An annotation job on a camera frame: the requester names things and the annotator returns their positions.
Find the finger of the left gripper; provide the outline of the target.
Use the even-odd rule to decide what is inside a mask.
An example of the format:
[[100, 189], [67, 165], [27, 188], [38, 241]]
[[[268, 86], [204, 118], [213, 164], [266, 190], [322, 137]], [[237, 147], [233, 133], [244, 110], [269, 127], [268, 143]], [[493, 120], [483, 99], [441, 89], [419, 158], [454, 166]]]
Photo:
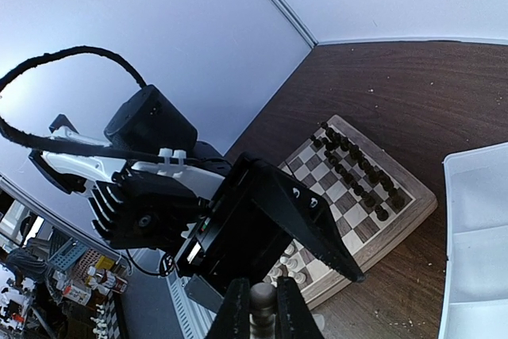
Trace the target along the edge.
[[353, 283], [365, 274], [346, 248], [329, 204], [304, 183], [270, 164], [258, 169], [252, 201], [282, 231]]

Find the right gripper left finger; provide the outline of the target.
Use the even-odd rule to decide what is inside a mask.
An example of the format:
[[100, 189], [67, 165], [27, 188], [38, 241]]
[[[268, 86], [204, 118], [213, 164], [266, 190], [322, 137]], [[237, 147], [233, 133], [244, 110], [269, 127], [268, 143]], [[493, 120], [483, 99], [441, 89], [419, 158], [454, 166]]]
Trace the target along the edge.
[[206, 339], [250, 338], [250, 282], [234, 279], [210, 327]]

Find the white chess piece tall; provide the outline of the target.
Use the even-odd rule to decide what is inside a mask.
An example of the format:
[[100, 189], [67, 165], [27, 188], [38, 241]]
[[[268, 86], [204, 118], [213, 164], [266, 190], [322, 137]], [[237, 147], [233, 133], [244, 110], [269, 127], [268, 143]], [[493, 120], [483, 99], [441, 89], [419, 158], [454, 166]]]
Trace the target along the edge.
[[268, 276], [273, 279], [273, 280], [276, 280], [278, 279], [280, 276], [283, 276], [284, 275], [284, 270], [283, 268], [280, 268], [280, 267], [273, 267], [269, 273], [268, 273]]

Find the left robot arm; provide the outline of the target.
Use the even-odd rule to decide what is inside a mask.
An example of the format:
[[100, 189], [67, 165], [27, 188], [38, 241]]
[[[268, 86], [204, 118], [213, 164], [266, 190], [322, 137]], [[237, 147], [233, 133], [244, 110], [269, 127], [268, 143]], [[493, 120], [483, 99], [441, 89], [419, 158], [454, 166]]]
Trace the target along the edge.
[[249, 153], [228, 162], [154, 86], [112, 117], [101, 140], [66, 116], [50, 125], [56, 151], [31, 151], [44, 177], [87, 198], [92, 225], [115, 249], [155, 248], [223, 295], [232, 280], [263, 280], [292, 241], [345, 278], [364, 273], [324, 198]]

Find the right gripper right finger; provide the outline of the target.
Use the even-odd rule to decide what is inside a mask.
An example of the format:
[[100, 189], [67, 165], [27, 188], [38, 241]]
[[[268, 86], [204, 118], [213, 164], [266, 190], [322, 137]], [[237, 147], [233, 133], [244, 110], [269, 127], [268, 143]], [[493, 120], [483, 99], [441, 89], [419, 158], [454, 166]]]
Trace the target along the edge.
[[276, 307], [276, 338], [321, 338], [321, 331], [293, 278], [277, 279]]

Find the white chess piece short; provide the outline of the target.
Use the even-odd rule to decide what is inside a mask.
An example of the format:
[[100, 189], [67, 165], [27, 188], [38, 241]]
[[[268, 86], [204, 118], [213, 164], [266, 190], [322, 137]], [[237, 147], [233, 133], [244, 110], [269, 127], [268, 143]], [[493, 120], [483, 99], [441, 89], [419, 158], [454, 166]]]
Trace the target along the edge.
[[289, 270], [294, 270], [298, 266], [298, 261], [286, 256], [281, 256], [279, 258], [279, 262], [281, 265], [285, 266]]

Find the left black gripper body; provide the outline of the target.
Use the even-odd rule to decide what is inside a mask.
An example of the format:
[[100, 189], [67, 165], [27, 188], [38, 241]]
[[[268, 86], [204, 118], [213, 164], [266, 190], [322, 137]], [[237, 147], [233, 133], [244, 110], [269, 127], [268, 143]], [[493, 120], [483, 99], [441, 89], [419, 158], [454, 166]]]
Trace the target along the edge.
[[211, 211], [175, 256], [178, 275], [200, 275], [220, 295], [233, 279], [262, 281], [292, 242], [265, 212], [278, 211], [279, 197], [293, 187], [289, 173], [241, 154], [213, 196]]

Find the white pawn second row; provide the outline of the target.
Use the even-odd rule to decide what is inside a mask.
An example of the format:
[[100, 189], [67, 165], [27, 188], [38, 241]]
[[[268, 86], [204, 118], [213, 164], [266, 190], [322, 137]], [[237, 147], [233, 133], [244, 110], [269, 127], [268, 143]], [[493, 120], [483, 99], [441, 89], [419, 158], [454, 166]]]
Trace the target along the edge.
[[284, 254], [286, 256], [292, 256], [294, 253], [296, 252], [296, 247], [294, 246], [294, 244], [290, 244], [288, 245], [285, 250], [284, 250]]

